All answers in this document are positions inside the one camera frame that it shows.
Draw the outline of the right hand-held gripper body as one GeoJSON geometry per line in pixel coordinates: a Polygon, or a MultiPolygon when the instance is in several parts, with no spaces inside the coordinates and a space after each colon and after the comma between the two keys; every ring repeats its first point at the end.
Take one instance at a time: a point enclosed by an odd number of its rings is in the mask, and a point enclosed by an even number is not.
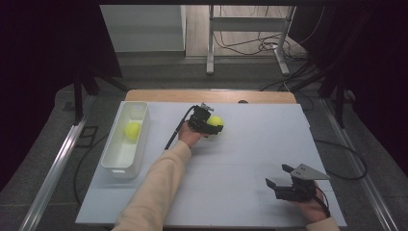
{"type": "Polygon", "coordinates": [[[289,173],[292,179],[290,186],[277,186],[274,190],[277,199],[307,202],[317,195],[316,180],[329,180],[330,177],[312,167],[300,164],[289,173]]]}

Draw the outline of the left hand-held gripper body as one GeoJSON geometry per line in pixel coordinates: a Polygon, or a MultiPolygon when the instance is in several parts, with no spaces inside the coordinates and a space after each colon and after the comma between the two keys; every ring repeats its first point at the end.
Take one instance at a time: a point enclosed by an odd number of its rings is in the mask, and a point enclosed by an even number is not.
{"type": "Polygon", "coordinates": [[[202,134],[213,135],[214,129],[207,123],[211,116],[211,110],[205,103],[193,106],[193,113],[188,120],[189,127],[194,131],[202,134]]]}

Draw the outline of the white plastic bin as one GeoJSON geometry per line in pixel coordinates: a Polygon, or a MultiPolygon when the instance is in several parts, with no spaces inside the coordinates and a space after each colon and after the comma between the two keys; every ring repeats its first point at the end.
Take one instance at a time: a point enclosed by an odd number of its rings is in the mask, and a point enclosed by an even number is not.
{"type": "Polygon", "coordinates": [[[113,177],[133,179],[139,175],[144,147],[150,128],[148,104],[138,101],[122,101],[104,147],[101,166],[113,177]],[[129,140],[124,133],[130,122],[141,124],[139,138],[129,140]]]}

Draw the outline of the person's left hand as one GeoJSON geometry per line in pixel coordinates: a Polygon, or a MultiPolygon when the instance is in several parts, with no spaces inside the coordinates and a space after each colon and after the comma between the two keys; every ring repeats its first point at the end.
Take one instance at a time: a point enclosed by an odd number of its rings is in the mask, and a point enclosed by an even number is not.
{"type": "Polygon", "coordinates": [[[195,146],[204,134],[193,131],[187,122],[184,122],[178,132],[178,140],[182,141],[188,148],[195,146]]]}

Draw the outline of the person's right hand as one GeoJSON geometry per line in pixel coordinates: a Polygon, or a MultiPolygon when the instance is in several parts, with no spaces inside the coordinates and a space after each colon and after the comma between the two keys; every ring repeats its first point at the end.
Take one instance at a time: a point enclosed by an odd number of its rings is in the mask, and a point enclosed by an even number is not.
{"type": "Polygon", "coordinates": [[[315,199],[307,202],[295,201],[293,205],[300,210],[301,214],[308,220],[309,223],[315,223],[327,218],[323,208],[317,201],[315,201],[315,199]]]}

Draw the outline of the white table mat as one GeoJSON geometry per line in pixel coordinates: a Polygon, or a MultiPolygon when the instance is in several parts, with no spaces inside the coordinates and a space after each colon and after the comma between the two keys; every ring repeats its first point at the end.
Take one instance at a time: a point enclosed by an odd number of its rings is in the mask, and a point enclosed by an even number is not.
{"type": "MultiPolygon", "coordinates": [[[[151,164],[162,154],[180,119],[198,103],[149,102],[150,128],[134,179],[114,178],[98,164],[76,223],[113,224],[151,164]]],[[[172,228],[298,228],[304,216],[278,200],[265,179],[289,186],[281,165],[325,169],[298,104],[208,103],[221,116],[219,135],[201,140],[168,212],[172,228]]]]}

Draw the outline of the black tripod stand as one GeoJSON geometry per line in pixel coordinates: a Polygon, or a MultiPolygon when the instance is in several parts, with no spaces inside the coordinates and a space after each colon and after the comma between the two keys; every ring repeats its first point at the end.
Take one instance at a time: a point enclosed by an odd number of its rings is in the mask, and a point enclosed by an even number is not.
{"type": "Polygon", "coordinates": [[[85,89],[88,95],[91,96],[97,95],[100,91],[100,88],[95,80],[96,77],[101,78],[103,81],[124,92],[127,92],[130,89],[129,87],[119,83],[113,77],[95,68],[89,68],[87,70],[78,72],[73,78],[75,125],[78,125],[85,117],[82,89],[85,89]]]}
{"type": "Polygon", "coordinates": [[[345,103],[345,78],[342,72],[342,65],[339,62],[334,62],[319,73],[301,81],[293,87],[289,88],[290,92],[299,91],[318,80],[323,80],[318,90],[320,98],[328,98],[333,91],[335,94],[334,117],[341,128],[344,128],[344,103],[345,103]]]}

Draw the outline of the white cabinet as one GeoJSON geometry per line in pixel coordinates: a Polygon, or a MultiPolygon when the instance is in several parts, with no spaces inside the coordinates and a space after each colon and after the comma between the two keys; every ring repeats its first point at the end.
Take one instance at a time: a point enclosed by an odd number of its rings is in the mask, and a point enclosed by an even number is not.
{"type": "Polygon", "coordinates": [[[186,46],[184,5],[101,5],[116,52],[180,52],[186,46]]]}

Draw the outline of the dark curtain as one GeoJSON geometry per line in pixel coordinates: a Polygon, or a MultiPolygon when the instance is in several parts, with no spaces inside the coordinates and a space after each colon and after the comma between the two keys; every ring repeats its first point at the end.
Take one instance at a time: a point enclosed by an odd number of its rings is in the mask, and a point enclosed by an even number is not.
{"type": "Polygon", "coordinates": [[[56,93],[121,70],[101,0],[0,0],[0,192],[51,111],[56,93]]]}
{"type": "MultiPolygon", "coordinates": [[[[339,7],[299,6],[289,37],[319,68],[340,55],[358,24],[357,0],[339,7]]],[[[370,17],[341,72],[353,109],[408,176],[408,0],[370,0],[370,17]]]]}

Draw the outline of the aluminium floor rail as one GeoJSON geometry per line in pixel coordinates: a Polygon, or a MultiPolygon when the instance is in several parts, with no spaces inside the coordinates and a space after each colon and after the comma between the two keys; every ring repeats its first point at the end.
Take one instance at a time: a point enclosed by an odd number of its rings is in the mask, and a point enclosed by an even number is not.
{"type": "Polygon", "coordinates": [[[354,145],[350,140],[348,133],[344,128],[341,128],[335,120],[334,109],[330,105],[328,99],[321,99],[320,104],[325,111],[326,116],[328,117],[333,130],[339,139],[341,145],[347,148],[347,157],[349,159],[350,165],[358,175],[365,174],[364,177],[360,179],[360,184],[370,202],[370,205],[375,212],[382,228],[384,231],[400,231],[398,225],[396,224],[392,213],[387,206],[385,200],[380,194],[379,190],[374,185],[373,181],[370,178],[368,168],[363,165],[361,158],[354,154],[354,145]]]}
{"type": "Polygon", "coordinates": [[[36,231],[38,224],[45,212],[45,209],[57,187],[57,184],[64,172],[64,168],[69,160],[71,152],[79,139],[83,128],[88,120],[88,115],[83,115],[81,119],[74,123],[64,139],[64,142],[50,167],[38,193],[22,221],[18,231],[36,231]]]}

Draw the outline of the white metal stand frame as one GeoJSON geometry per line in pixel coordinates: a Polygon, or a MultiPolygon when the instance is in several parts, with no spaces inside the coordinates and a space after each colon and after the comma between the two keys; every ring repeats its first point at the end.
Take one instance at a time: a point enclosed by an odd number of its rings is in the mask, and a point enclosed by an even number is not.
{"type": "Polygon", "coordinates": [[[287,67],[283,45],[289,32],[295,6],[289,6],[285,18],[281,17],[241,17],[215,16],[215,6],[209,6],[209,40],[207,48],[206,71],[209,75],[215,72],[214,32],[273,32],[280,37],[273,45],[273,53],[283,75],[290,74],[287,67]]]}

